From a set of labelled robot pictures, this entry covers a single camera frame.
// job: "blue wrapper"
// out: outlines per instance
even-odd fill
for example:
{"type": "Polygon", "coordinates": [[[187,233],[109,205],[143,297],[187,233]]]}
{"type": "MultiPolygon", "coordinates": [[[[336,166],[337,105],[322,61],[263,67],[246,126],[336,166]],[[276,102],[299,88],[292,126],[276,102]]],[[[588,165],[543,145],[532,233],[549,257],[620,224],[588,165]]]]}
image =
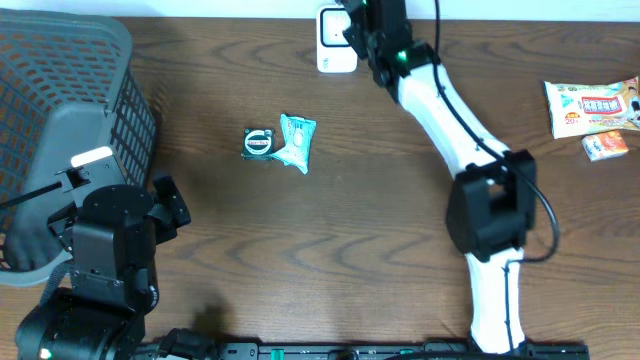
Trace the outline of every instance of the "blue wrapper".
{"type": "Polygon", "coordinates": [[[316,122],[295,116],[280,116],[284,147],[273,154],[274,159],[285,165],[295,165],[303,174],[309,172],[309,152],[311,140],[316,131],[316,122]]]}

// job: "white wall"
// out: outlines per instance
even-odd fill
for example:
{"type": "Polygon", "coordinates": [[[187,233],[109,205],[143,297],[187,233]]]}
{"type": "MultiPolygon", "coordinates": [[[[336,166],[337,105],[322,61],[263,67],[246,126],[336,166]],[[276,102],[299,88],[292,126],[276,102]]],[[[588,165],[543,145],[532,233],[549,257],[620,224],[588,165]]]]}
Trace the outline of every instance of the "white wall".
{"type": "MultiPolygon", "coordinates": [[[[2,0],[0,7],[109,16],[313,18],[330,0],[2,0]]],[[[640,21],[640,0],[441,0],[445,19],[640,21]]],[[[433,18],[432,0],[407,0],[433,18]]]]}

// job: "wooden table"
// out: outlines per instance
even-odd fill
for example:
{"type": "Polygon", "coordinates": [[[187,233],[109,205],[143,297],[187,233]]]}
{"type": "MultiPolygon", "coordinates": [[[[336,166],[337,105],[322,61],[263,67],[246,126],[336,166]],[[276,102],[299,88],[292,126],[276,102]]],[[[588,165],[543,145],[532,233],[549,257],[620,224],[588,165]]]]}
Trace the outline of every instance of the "wooden table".
{"type": "MultiPolygon", "coordinates": [[[[371,80],[323,75],[307,20],[122,19],[133,67],[164,116],[155,168],[193,224],[158,248],[148,337],[174,327],[265,342],[466,337],[469,273],[444,226],[451,179],[418,123],[371,80]],[[282,112],[317,119],[310,173],[243,161],[245,127],[282,112]]],[[[431,22],[415,23],[431,40],[431,22]]],[[[541,85],[638,75],[637,24],[445,22],[442,57],[460,95],[512,149],[529,149],[561,221],[559,254],[527,266],[521,318],[535,340],[577,340],[593,359],[640,353],[640,145],[590,163],[554,140],[541,85]]],[[[278,146],[282,137],[278,134],[278,146]]],[[[538,207],[528,253],[550,231],[538,207]]],[[[2,288],[0,358],[42,287],[2,288]]]]}

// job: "gray plastic basket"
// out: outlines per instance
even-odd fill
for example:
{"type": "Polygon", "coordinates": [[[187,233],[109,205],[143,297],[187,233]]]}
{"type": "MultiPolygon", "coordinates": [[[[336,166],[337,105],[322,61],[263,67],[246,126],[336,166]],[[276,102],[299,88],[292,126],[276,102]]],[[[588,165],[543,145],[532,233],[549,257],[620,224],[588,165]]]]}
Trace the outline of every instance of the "gray plastic basket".
{"type": "MultiPolygon", "coordinates": [[[[0,201],[56,182],[72,156],[102,146],[128,184],[145,185],[157,128],[131,52],[113,19],[0,10],[0,201]]],[[[71,202],[54,191],[0,213],[0,284],[44,281],[70,258],[46,222],[71,202]]]]}

